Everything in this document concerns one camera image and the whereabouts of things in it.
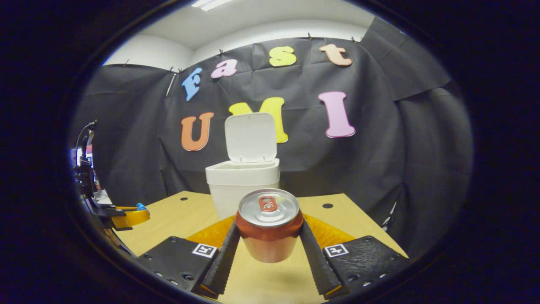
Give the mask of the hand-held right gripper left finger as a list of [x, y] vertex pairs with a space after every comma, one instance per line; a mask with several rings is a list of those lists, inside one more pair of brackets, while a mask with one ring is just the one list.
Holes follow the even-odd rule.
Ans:
[[177, 288], [200, 296], [224, 294], [240, 241], [230, 216], [184, 239], [170, 236], [137, 258]]

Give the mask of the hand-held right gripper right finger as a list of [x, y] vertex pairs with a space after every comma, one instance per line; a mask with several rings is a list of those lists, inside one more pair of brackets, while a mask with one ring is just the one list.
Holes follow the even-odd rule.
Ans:
[[300, 239], [316, 289], [326, 300], [369, 293], [405, 269], [408, 258], [374, 236], [354, 238], [304, 215]]

